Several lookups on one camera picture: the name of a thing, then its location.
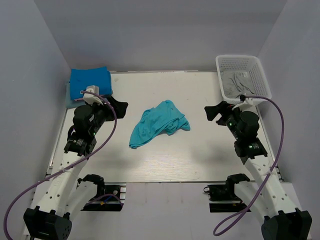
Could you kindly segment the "teal t shirt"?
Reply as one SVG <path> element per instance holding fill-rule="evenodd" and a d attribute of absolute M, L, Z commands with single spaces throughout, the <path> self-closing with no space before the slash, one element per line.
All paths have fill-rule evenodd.
<path fill-rule="evenodd" d="M 190 123 L 175 104 L 167 99 L 158 106 L 143 112 L 140 121 L 131 133 L 128 146 L 131 149 L 137 149 L 149 143 L 159 134 L 166 133 L 171 136 L 178 130 L 190 131 Z"/>

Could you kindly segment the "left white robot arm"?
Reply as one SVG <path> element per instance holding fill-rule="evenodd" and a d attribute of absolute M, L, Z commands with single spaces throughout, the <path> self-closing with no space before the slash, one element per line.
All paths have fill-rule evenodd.
<path fill-rule="evenodd" d="M 72 221 L 83 208 L 111 196 L 103 177 L 88 174 L 81 178 L 79 174 L 95 149 L 101 126 L 124 118 L 128 105 L 112 96 L 104 101 L 93 96 L 74 110 L 60 168 L 41 200 L 23 215 L 32 240 L 66 240 Z"/>

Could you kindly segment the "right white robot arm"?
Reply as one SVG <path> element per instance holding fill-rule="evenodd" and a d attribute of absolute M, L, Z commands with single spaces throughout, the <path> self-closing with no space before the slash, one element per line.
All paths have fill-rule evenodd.
<path fill-rule="evenodd" d="M 269 162 L 268 153 L 258 138 L 259 117 L 256 113 L 222 101 L 204 108 L 208 121 L 226 126 L 235 138 L 234 149 L 242 164 L 252 175 L 258 188 L 243 173 L 230 175 L 225 181 L 226 194 L 240 199 L 246 208 L 236 213 L 242 217 L 251 211 L 261 225 L 265 240 L 306 240 L 312 224 L 308 211 L 301 211 L 290 199 L 279 180 L 275 166 Z"/>

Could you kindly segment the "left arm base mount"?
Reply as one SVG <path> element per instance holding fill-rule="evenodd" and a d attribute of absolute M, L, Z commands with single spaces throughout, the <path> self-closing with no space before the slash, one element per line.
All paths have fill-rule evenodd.
<path fill-rule="evenodd" d="M 126 198 L 126 183 L 106 183 L 104 190 L 87 203 L 82 211 L 120 212 Z"/>

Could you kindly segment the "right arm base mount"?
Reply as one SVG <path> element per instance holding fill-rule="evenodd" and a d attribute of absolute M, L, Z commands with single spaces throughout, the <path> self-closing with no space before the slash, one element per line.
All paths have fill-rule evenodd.
<path fill-rule="evenodd" d="M 208 195 L 211 213 L 237 213 L 247 207 L 239 197 L 228 192 L 225 184 L 207 185 L 203 192 Z"/>

